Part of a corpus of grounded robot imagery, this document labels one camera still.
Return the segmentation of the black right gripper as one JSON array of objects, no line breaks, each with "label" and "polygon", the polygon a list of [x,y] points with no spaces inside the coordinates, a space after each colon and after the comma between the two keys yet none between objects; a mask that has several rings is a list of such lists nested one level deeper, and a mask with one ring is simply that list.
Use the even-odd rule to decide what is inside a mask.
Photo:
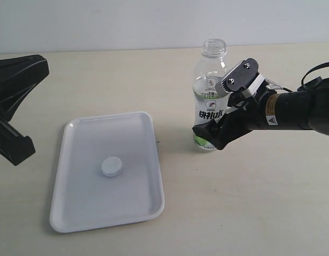
[{"label": "black right gripper", "polygon": [[246,99],[246,105],[230,114],[225,114],[220,121],[209,121],[193,126],[193,133],[208,141],[218,150],[254,130],[267,130],[269,124],[265,114],[267,100],[276,95],[275,90],[261,87],[254,97]]}]

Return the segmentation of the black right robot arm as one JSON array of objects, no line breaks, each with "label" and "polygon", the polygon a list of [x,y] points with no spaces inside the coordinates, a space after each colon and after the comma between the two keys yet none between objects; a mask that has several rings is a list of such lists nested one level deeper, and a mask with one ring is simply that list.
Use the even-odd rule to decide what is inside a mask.
[{"label": "black right robot arm", "polygon": [[285,93],[270,90],[263,82],[244,108],[192,130],[218,150],[255,130],[314,130],[329,135],[329,78],[317,77]]}]

